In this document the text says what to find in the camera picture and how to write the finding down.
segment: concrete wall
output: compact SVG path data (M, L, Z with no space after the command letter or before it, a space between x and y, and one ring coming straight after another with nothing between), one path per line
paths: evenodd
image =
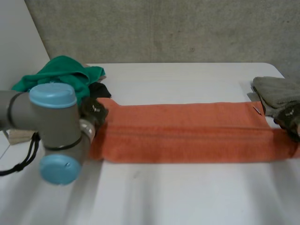
M300 1L26 0L50 55L86 63L267 62L300 69Z

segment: fabric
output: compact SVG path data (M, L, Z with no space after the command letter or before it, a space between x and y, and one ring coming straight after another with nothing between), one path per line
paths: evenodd
M256 77L253 86L261 99L266 116L275 118L287 106L300 103L300 79Z
M105 75L101 67L83 67L76 60L68 56L58 56L50 60L36 75L26 75L12 90L29 91L42 83L68 83L76 92L77 103L83 97L90 96L89 85Z
M89 86L89 89L91 98L110 98L112 96L102 83L94 82Z
M272 129L260 102L120 106L108 110L90 157L115 163L265 162L298 154L297 143Z
M8 130L8 142L13 144L18 144L22 142L28 142L31 140L32 135L35 131L33 130Z

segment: table surface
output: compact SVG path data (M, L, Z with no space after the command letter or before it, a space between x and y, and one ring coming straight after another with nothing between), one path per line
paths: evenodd
M256 76L282 75L265 63L90 64L121 105L249 101ZM0 135L0 169L27 154ZM298 225L300 160L253 164L112 164L87 161L80 178L52 186L37 159L0 178L0 224Z

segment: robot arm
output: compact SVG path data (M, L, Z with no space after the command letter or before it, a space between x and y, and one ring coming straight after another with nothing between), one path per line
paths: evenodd
M0 91L0 102L0 130L38 131L45 148L42 178L60 185L77 179L107 110L92 98L78 110L74 89L64 83L40 84L29 93Z

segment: blue end cap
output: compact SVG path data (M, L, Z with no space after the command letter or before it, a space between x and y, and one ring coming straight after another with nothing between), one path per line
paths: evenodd
M61 109L77 103L73 87L66 83L43 83L29 92L32 103L46 108Z
M67 185L78 178L81 165L72 157L52 154L41 159L39 170L49 183Z

